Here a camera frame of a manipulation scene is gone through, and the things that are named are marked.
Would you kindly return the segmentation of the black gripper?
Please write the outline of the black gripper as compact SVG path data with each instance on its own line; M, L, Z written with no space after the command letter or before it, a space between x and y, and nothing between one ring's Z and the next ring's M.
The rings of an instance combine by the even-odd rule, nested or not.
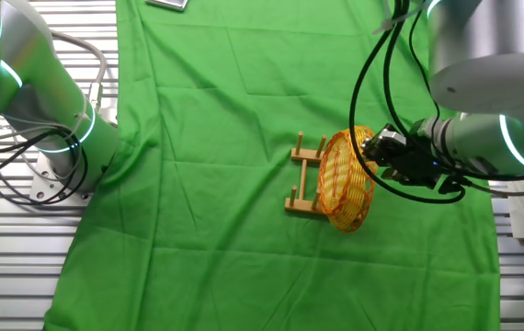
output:
M441 171L437 162L409 143L392 124L386 124L373 137L366 138L361 147L367 160L386 161L393 157L393 167L384 169L382 179L426 188L438 184Z

